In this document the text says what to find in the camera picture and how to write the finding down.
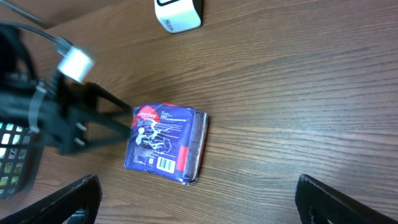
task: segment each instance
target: white and black object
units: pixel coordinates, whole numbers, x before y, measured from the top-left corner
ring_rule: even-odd
[[[164,29],[178,33],[201,26],[203,0],[155,0],[155,13]]]

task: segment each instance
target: brown wooden table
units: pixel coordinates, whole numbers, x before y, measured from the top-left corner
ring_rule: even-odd
[[[98,223],[300,223],[306,173],[398,219],[396,0],[205,1],[203,27],[176,35],[153,1],[127,0],[49,33],[94,52],[86,80],[132,106],[208,112],[203,167],[186,187],[125,170],[125,142],[67,157],[46,149],[34,188],[0,202],[3,214],[98,174]],[[31,46],[48,74],[52,44]]]

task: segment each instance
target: black mesh container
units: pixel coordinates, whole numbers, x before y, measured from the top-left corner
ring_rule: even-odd
[[[0,122],[2,144],[29,145],[39,136],[27,128]],[[30,190],[36,178],[44,146],[0,148],[0,199]]]

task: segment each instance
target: black cable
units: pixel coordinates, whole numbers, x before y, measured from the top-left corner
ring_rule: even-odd
[[[39,35],[41,35],[41,36],[43,36],[43,37],[45,37],[48,40],[51,40],[53,42],[57,42],[58,41],[55,37],[51,36],[50,34],[46,34],[45,32],[43,32],[43,31],[41,31],[39,29],[36,29],[34,27],[31,27],[31,26],[28,26],[28,25],[25,25],[25,24],[21,24],[21,23],[18,23],[18,22],[0,22],[0,25],[14,26],[14,27],[26,29],[26,30],[32,31],[32,32],[34,32],[36,34],[39,34]]]

